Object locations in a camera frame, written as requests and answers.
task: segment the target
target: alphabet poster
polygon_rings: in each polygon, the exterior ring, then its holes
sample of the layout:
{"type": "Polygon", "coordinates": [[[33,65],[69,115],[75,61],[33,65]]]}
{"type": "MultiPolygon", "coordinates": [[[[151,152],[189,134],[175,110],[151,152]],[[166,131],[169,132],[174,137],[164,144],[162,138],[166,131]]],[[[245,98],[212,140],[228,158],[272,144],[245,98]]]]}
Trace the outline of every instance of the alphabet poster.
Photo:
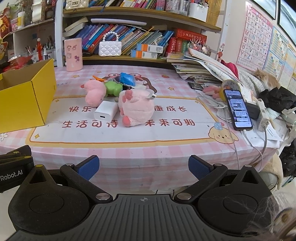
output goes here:
{"type": "Polygon", "coordinates": [[[237,65],[248,70],[263,69],[271,41],[273,24],[246,2],[247,16],[237,65]]]}

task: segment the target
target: pink stuffed animal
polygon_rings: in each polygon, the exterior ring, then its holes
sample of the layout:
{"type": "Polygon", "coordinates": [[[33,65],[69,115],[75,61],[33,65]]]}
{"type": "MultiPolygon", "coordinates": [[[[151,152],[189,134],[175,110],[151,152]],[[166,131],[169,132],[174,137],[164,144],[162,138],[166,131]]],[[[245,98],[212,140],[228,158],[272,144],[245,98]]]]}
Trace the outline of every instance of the pink stuffed animal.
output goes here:
{"type": "Polygon", "coordinates": [[[204,87],[202,91],[206,95],[212,95],[216,101],[222,102],[223,100],[220,98],[220,95],[219,95],[220,89],[221,87],[218,87],[218,86],[209,86],[209,87],[204,87]]]}
{"type": "Polygon", "coordinates": [[[84,84],[86,90],[85,102],[91,107],[98,107],[106,95],[106,86],[103,82],[89,80],[84,84]]]}
{"type": "Polygon", "coordinates": [[[120,92],[118,106],[120,115],[123,116],[124,126],[143,124],[151,118],[154,112],[154,101],[147,99],[149,95],[150,92],[140,89],[120,92]]]}

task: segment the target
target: cartoon dog print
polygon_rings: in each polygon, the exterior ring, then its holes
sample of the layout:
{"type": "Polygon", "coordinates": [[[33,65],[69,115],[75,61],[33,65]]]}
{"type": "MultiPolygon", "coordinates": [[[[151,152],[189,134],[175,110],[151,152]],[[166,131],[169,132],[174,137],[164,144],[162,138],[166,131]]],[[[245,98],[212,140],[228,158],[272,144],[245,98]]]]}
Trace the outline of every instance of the cartoon dog print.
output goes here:
{"type": "MultiPolygon", "coordinates": [[[[238,137],[233,133],[230,132],[231,136],[234,141],[238,141],[238,137]]],[[[208,135],[210,138],[216,140],[219,143],[222,144],[232,144],[232,138],[230,136],[229,130],[226,128],[222,127],[220,122],[216,122],[214,126],[210,129],[208,135]]]]}

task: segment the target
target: cat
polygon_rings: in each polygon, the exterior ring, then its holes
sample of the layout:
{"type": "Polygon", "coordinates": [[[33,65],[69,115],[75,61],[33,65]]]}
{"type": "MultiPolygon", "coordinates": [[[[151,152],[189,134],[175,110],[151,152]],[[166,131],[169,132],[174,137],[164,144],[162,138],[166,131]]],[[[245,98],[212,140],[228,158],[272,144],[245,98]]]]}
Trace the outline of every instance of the cat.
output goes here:
{"type": "Polygon", "coordinates": [[[263,86],[269,91],[275,87],[278,89],[281,87],[281,84],[277,81],[277,79],[272,74],[269,74],[264,70],[257,69],[253,75],[258,78],[263,83],[263,86]]]}

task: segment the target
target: pink pencil holder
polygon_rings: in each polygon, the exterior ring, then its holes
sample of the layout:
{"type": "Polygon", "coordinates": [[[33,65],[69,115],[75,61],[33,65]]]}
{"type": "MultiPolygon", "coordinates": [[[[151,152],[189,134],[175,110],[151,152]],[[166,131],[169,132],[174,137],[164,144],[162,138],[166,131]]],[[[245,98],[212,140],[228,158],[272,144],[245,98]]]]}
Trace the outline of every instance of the pink pencil holder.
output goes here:
{"type": "Polygon", "coordinates": [[[82,39],[66,39],[64,49],[66,55],[67,71],[73,72],[81,70],[82,65],[82,39]]]}

